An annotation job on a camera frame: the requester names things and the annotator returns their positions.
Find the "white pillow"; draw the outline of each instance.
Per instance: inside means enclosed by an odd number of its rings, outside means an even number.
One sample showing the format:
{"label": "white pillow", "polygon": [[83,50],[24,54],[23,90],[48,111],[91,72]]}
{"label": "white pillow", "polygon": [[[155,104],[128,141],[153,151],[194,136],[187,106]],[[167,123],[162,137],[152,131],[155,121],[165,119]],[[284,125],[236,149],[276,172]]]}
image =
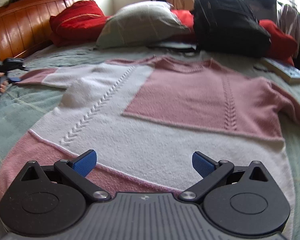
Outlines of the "white pillow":
{"label": "white pillow", "polygon": [[171,4],[145,1],[121,8],[110,17],[97,39],[98,49],[147,45],[190,33],[170,11]]}

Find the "red pillow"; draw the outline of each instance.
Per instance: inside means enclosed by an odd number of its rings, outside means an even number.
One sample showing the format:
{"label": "red pillow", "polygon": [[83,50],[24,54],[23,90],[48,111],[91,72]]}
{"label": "red pillow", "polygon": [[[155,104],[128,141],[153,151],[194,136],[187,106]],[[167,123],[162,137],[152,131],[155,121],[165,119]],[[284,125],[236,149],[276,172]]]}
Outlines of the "red pillow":
{"label": "red pillow", "polygon": [[50,17],[52,31],[68,40],[97,40],[108,16],[94,1],[78,1]]}
{"label": "red pillow", "polygon": [[95,41],[95,40],[68,40],[68,39],[65,39],[65,38],[59,36],[58,34],[56,34],[54,32],[52,32],[50,34],[50,40],[52,40],[53,44],[56,47],[79,45],[79,44],[83,44],[83,43],[86,43],[86,42]]}
{"label": "red pillow", "polygon": [[197,38],[195,36],[194,30],[193,30],[193,15],[188,10],[171,10],[180,22],[187,26],[191,33],[190,34],[182,34],[182,35],[175,35],[169,40],[173,41],[181,41],[181,42],[189,42],[189,43],[197,43]]}
{"label": "red pillow", "polygon": [[296,40],[291,35],[285,34],[280,30],[271,20],[260,20],[260,25],[271,35],[271,46],[266,56],[279,59],[294,66],[291,56],[298,47]]}

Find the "wooden headboard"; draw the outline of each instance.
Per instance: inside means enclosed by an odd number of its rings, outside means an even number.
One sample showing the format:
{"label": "wooden headboard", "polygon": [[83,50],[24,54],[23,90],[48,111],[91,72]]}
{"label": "wooden headboard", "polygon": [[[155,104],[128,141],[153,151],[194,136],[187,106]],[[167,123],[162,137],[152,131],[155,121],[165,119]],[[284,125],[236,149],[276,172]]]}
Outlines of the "wooden headboard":
{"label": "wooden headboard", "polygon": [[0,7],[0,60],[27,57],[52,44],[51,15],[71,6],[72,0],[20,0]]}

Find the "black bag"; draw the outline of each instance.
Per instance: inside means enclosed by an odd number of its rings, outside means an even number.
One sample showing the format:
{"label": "black bag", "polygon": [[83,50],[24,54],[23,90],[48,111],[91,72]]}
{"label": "black bag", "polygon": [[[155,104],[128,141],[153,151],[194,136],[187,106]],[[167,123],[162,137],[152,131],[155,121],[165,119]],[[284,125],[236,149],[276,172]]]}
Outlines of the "black bag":
{"label": "black bag", "polygon": [[195,0],[192,14],[200,49],[264,57],[271,45],[244,0]]}

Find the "bed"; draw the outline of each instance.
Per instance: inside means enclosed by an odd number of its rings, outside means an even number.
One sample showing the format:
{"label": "bed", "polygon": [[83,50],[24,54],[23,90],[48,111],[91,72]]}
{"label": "bed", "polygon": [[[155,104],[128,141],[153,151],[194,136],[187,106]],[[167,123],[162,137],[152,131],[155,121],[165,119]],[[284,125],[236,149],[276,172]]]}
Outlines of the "bed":
{"label": "bed", "polygon": [[[257,70],[254,66],[259,62],[252,58],[206,52],[187,57],[165,49],[146,47],[97,51],[93,50],[94,43],[56,48],[49,40],[50,15],[57,15],[71,4],[72,0],[22,0],[8,8],[1,7],[0,59],[22,57],[25,58],[27,67],[33,70],[99,64],[112,58],[137,60],[153,55],[169,56],[184,61],[198,61],[212,57],[221,65],[247,76],[263,76],[274,81],[300,102],[300,85],[289,86],[275,74]],[[22,74],[22,71],[11,73],[13,76]],[[65,89],[44,85],[10,86],[7,89],[0,99],[0,165],[26,131],[60,103],[64,93]],[[291,214],[293,220],[290,220],[293,223],[292,239],[300,239],[300,127],[285,115],[280,115],[280,122],[286,141],[285,150],[289,159],[295,193],[292,198],[295,202]]]}

